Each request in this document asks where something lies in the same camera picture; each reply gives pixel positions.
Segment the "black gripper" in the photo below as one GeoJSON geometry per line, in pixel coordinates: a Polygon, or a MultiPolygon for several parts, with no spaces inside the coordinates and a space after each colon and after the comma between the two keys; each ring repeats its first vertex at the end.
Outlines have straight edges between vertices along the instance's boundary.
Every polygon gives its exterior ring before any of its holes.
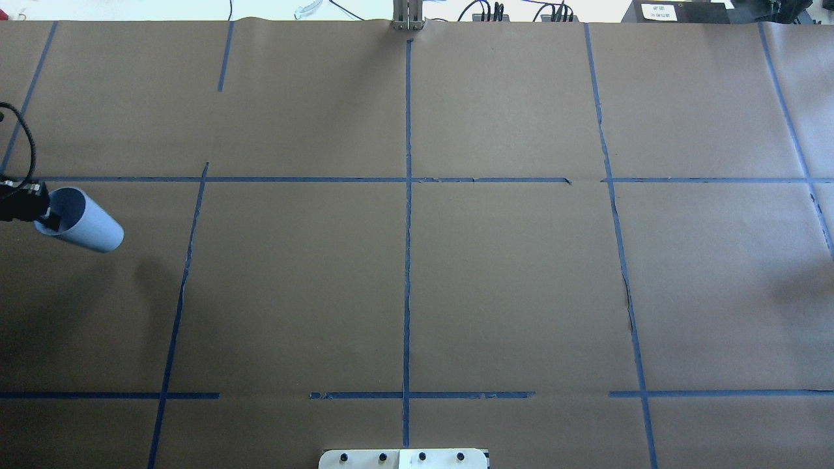
{"type": "Polygon", "coordinates": [[[35,181],[17,190],[14,181],[2,181],[1,221],[15,220],[40,220],[49,231],[60,231],[63,221],[60,213],[50,208],[50,193],[45,184],[35,181]]]}

